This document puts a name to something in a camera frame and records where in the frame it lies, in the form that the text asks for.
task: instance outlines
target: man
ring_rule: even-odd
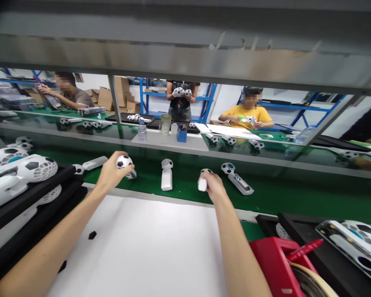
[[[85,91],[76,87],[75,77],[71,72],[56,72],[55,80],[56,85],[63,92],[63,95],[52,91],[42,83],[36,84],[37,91],[41,94],[51,95],[57,98],[61,103],[75,111],[79,108],[95,106],[91,97]]]
[[[224,112],[218,119],[221,121],[230,120],[230,126],[244,129],[272,128],[275,123],[262,106],[257,106],[261,100],[262,88],[247,87],[244,89],[243,104],[234,106]],[[242,122],[238,117],[256,117],[256,123]]]
[[[192,122],[190,103],[195,102],[201,84],[199,82],[175,82],[173,80],[167,80],[166,83],[167,99],[170,101],[168,114],[175,121]],[[176,92],[178,87],[181,87],[183,91]],[[186,90],[191,90],[191,94],[186,94]]]

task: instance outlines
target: pen holder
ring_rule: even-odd
[[[178,142],[187,142],[187,129],[182,131],[181,128],[184,125],[179,125],[177,128],[177,141]]]

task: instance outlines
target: metal frame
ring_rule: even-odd
[[[139,89],[140,89],[140,111],[142,114],[149,114],[149,115],[154,115],[156,116],[157,118],[160,118],[161,117],[161,114],[164,114],[164,113],[161,113],[161,112],[153,112],[153,111],[149,111],[149,99],[150,99],[150,96],[158,96],[158,97],[167,97],[167,94],[163,94],[163,93],[151,93],[151,92],[143,92],[143,81],[144,81],[144,78],[139,78]],[[148,86],[150,84],[150,80],[148,78],[146,78],[146,89],[148,89]],[[203,124],[206,124],[206,121],[207,121],[207,118],[208,118],[208,115],[209,115],[209,112],[210,112],[210,108],[211,108],[211,104],[213,102],[213,98],[214,98],[214,94],[216,93],[216,88],[217,88],[217,84],[209,84],[208,85],[208,88],[207,88],[207,94],[210,92],[210,89],[211,89],[211,94],[209,97],[196,97],[196,100],[203,100],[203,107],[202,107],[202,110],[201,110],[201,115],[199,118],[195,118],[193,116],[193,121],[194,122],[197,122],[197,123],[203,123]]]

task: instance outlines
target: white paper sheet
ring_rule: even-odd
[[[261,140],[261,137],[251,133],[250,131],[248,131],[246,129],[242,129],[242,128],[220,126],[220,125],[210,125],[210,124],[207,124],[207,127],[213,133],[219,133],[219,134],[224,134],[224,135],[233,136],[233,137],[241,137],[241,138]]]
[[[197,126],[201,133],[211,133],[211,130],[205,124],[195,123],[195,126]]]
[[[214,209],[107,196],[49,296],[226,297]]]

